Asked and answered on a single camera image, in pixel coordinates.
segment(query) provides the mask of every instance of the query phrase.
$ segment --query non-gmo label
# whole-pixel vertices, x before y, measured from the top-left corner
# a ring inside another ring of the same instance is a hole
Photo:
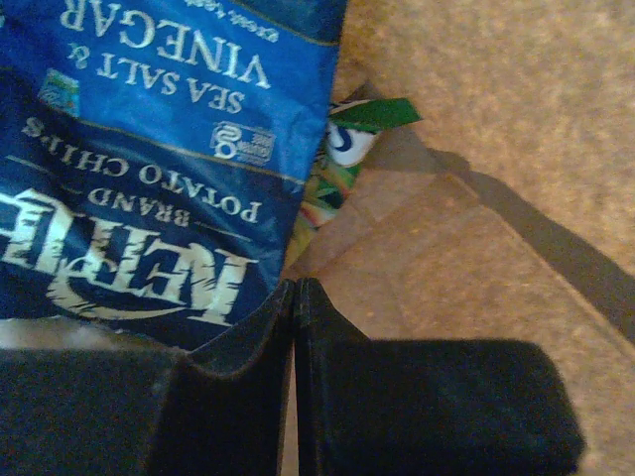
[[[38,97],[58,111],[79,116],[79,81],[49,68]]]
[[[209,146],[221,159],[262,166],[271,159],[275,140],[276,136],[265,129],[223,121],[214,128]]]

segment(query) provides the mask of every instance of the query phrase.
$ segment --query white logo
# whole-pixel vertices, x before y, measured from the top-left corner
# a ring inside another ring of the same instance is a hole
[[[276,136],[265,129],[223,121],[214,128],[209,146],[220,159],[263,166],[271,159],[275,140]]]

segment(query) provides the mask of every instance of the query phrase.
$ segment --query floor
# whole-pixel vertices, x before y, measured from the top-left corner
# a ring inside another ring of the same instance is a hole
[[[635,347],[412,131],[387,133],[353,195],[285,276],[314,276],[373,338],[501,337],[559,367],[587,451],[578,474],[635,474]],[[298,474],[292,384],[284,476]]]

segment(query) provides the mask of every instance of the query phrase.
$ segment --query blue chip bag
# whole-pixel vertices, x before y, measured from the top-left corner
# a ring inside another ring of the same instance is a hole
[[[0,314],[195,349],[277,284],[345,0],[0,5]]]

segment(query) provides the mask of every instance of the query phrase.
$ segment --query kettle brand logo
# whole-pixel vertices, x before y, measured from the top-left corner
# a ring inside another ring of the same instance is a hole
[[[258,262],[219,248],[212,253],[196,243],[176,246],[162,241],[156,231],[73,213],[33,189],[14,196],[0,193],[0,206],[5,208],[3,217],[15,215],[13,223],[4,218],[0,222],[0,237],[9,239],[4,250],[0,248],[0,262],[53,276],[47,298],[83,317],[129,320],[188,310],[188,319],[229,326],[225,316],[233,308],[247,265]],[[77,220],[84,221],[77,224],[84,229],[86,220],[93,223],[92,236],[85,254],[71,259],[64,256],[64,246]],[[125,244],[115,261],[114,248],[120,247],[111,244],[122,238]],[[217,271],[219,258],[223,264]],[[94,291],[156,299],[164,307],[148,310],[145,300],[138,309],[114,308],[111,302],[86,297],[81,291],[86,285]]]

